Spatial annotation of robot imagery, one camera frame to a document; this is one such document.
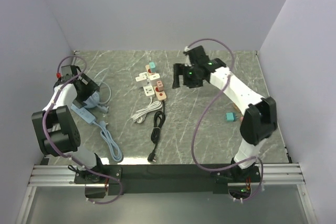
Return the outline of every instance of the gray marble table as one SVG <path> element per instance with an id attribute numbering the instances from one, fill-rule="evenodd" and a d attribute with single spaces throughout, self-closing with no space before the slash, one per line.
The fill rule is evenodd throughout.
<path id="1" fill-rule="evenodd" d="M 207 52 L 211 59 L 220 58 L 229 63 L 226 51 Z M 98 121 L 109 123 L 108 130 L 122 149 L 123 164 L 146 164 L 154 144 L 150 140 L 153 130 L 154 113 L 147 115 L 142 124 L 134 123 L 131 115 L 149 104 L 149 98 L 143 89 L 135 86 L 135 77 L 145 72 L 145 65 L 154 61 L 157 72 L 161 75 L 165 92 L 166 122 L 164 123 L 160 143 L 156 152 L 157 164 L 191 164 L 191 139 L 196 122 L 207 104 L 218 93 L 218 89 L 208 83 L 201 88 L 189 89 L 181 86 L 172 89 L 173 64 L 183 63 L 185 56 L 181 51 L 82 51 L 88 62 L 87 75 L 93 78 L 103 68 L 110 68 L 105 79 L 112 89 L 109 113 L 103 114 L 98 109 L 91 112 Z M 258 57 L 254 51 L 238 51 L 234 74 L 263 96 L 268 95 Z M 108 90 L 102 86 L 102 99 Z M 238 151 L 241 135 L 240 122 L 226 122 L 225 113 L 235 112 L 232 102 L 225 96 L 210 108 L 199 128 L 195 144 L 195 154 L 200 163 L 228 163 Z M 100 130 L 88 125 L 73 113 L 78 126 L 81 142 L 89 150 L 102 157 L 105 164 L 113 164 L 109 148 L 100 137 Z M 260 157 L 266 163 L 287 163 L 286 149 L 280 130 L 264 144 Z M 70 164 L 63 158 L 52 157 L 52 165 Z"/>

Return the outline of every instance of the small green block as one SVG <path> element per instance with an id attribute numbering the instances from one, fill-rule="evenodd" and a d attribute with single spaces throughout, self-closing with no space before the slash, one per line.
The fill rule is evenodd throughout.
<path id="1" fill-rule="evenodd" d="M 152 73 L 156 72 L 156 67 L 155 67 L 155 63 L 153 62 L 149 62 L 149 68 L 151 69 Z"/>
<path id="2" fill-rule="evenodd" d="M 235 122 L 237 120 L 236 114 L 234 112 L 226 113 L 226 121 L 227 122 Z"/>

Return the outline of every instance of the white backdrop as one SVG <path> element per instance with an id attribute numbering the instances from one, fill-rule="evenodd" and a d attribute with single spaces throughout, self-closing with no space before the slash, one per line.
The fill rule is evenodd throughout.
<path id="1" fill-rule="evenodd" d="M 47 2 L 72 49 L 182 49 L 213 37 L 233 50 L 259 50 L 285 0 Z"/>
<path id="2" fill-rule="evenodd" d="M 336 220 L 336 0 L 287 0 L 260 51 L 289 153 L 319 223 Z"/>
<path id="3" fill-rule="evenodd" d="M 33 165 L 40 162 L 31 114 L 53 94 L 70 54 L 44 0 L 0 0 L 0 219 L 14 223 Z"/>

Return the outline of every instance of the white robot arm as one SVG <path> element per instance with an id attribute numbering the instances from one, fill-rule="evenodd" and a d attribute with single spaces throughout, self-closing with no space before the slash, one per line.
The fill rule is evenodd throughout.
<path id="1" fill-rule="evenodd" d="M 49 103 L 42 111 L 35 112 L 31 117 L 40 149 L 45 155 L 58 156 L 44 134 L 42 128 L 43 115 L 51 103 L 54 102 L 56 93 L 60 87 L 69 78 L 77 74 L 77 67 L 73 65 L 63 66 L 62 74 L 63 76 L 60 77 L 54 85 L 54 95 Z M 76 103 L 77 106 L 83 105 L 82 102 L 98 90 L 99 86 L 83 74 L 81 78 L 63 87 L 46 120 L 50 138 L 62 153 L 71 154 L 72 157 L 76 158 L 76 160 L 80 161 L 87 168 L 97 170 L 99 170 L 97 166 L 101 165 L 100 158 L 95 153 L 80 145 L 80 135 L 71 116 L 70 107 L 73 103 Z"/>
<path id="2" fill-rule="evenodd" d="M 180 86 L 179 76 L 183 76 L 183 84 L 189 88 L 203 86 L 203 80 L 220 90 L 230 82 L 224 93 L 237 105 L 244 119 L 240 126 L 243 137 L 238 153 L 233 158 L 237 163 L 246 158 L 257 156 L 260 148 L 277 129 L 276 103 L 273 98 L 264 98 L 240 81 L 220 59 L 210 60 L 202 46 L 186 52 L 185 64 L 174 64 L 173 88 Z M 254 164 L 249 160 L 239 164 L 246 169 Z"/>

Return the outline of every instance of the black power cord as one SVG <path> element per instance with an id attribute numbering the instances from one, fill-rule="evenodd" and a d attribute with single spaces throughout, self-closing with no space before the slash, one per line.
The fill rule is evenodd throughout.
<path id="1" fill-rule="evenodd" d="M 164 101 L 162 101 L 162 105 L 163 105 L 163 111 L 157 111 L 154 114 L 154 129 L 151 135 L 151 141 L 153 142 L 153 144 L 155 144 L 155 147 L 147 158 L 149 162 L 156 162 L 155 152 L 156 152 L 157 145 L 159 144 L 161 128 L 164 124 L 164 121 L 166 120 L 166 115 L 164 111 Z"/>

